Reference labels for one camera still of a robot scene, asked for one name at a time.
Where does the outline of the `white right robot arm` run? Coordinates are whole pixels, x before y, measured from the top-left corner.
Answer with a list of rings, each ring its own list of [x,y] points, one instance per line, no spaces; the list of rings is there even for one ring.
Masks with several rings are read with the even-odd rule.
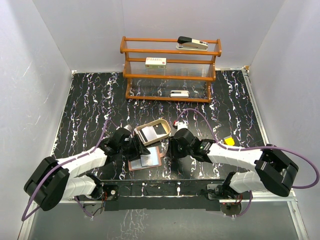
[[[231,148],[212,139],[200,140],[187,128],[179,129],[168,140],[167,155],[172,160],[190,156],[198,162],[227,164],[246,169],[230,172],[223,184],[211,192],[216,196],[235,198],[248,191],[267,190],[288,197],[298,173],[298,166],[281,150]]]

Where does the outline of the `pink leather card holder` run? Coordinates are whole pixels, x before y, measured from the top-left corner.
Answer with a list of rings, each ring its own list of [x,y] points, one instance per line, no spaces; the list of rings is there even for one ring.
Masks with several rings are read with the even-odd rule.
[[[160,153],[159,147],[158,146],[153,146],[153,147],[148,147],[147,148],[150,151],[150,154],[147,156],[151,156],[153,159],[153,165],[150,166],[142,166],[140,169],[132,169],[131,168],[131,161],[128,163],[128,169],[129,171],[137,171],[137,170],[143,170],[143,169],[148,169],[148,168],[153,168],[153,167],[160,167],[162,165],[162,160],[161,158],[164,156],[163,153]]]

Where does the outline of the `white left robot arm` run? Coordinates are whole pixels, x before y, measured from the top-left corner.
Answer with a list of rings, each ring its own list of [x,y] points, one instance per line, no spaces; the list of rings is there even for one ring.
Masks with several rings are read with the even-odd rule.
[[[43,211],[51,210],[61,200],[81,195],[101,199],[102,182],[89,173],[90,170],[105,166],[114,156],[122,155],[132,161],[149,154],[137,135],[120,127],[110,137],[101,136],[94,147],[80,154],[60,159],[44,158],[23,190]]]

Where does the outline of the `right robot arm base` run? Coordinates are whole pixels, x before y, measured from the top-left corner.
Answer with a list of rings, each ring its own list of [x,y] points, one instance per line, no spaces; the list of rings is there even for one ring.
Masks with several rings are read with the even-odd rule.
[[[231,202],[221,203],[221,207],[226,208],[226,210],[231,210],[232,208],[242,209],[244,194],[236,193],[229,186],[210,183],[198,190],[197,194],[207,200],[231,200]]]

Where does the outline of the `white VIP credit card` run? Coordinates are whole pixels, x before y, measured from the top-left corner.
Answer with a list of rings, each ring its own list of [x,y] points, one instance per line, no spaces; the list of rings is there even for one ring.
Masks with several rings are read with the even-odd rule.
[[[136,170],[136,169],[141,169],[142,168],[142,162],[140,159],[133,160],[130,162],[131,169]]]

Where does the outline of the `beige wooden tray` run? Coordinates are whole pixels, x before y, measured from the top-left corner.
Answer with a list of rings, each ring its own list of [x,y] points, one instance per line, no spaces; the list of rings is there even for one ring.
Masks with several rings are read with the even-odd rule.
[[[152,140],[152,141],[144,142],[144,141],[142,140],[142,137],[141,137],[140,134],[138,133],[138,130],[140,130],[140,129],[142,129],[143,127],[146,127],[146,126],[153,126],[153,125],[156,125],[156,124],[162,124],[162,125],[163,125],[163,127],[164,127],[164,129],[165,129],[165,131],[166,131],[166,135],[164,135],[164,136],[162,136],[162,137],[160,137],[160,138],[157,138],[157,139],[155,139],[155,140]],[[149,122],[149,123],[146,123],[146,124],[144,124],[144,125],[141,125],[141,126],[136,127],[136,128],[133,130],[133,133],[139,137],[139,139],[142,141],[142,143],[143,143],[144,146],[148,146],[148,145],[154,144],[154,143],[156,143],[156,142],[159,142],[159,141],[167,138],[167,137],[170,135],[170,133],[171,133],[171,128],[170,128],[170,125],[168,124],[168,122],[167,122],[165,119],[162,119],[162,118],[161,118],[161,119],[157,119],[157,120],[151,121],[151,122]]]

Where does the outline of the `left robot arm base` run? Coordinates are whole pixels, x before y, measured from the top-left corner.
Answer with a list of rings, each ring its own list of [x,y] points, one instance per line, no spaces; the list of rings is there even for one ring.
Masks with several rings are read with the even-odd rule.
[[[98,215],[107,210],[111,203],[116,203],[119,199],[119,186],[114,184],[97,184],[90,194],[78,193],[72,197],[86,218],[93,221]]]

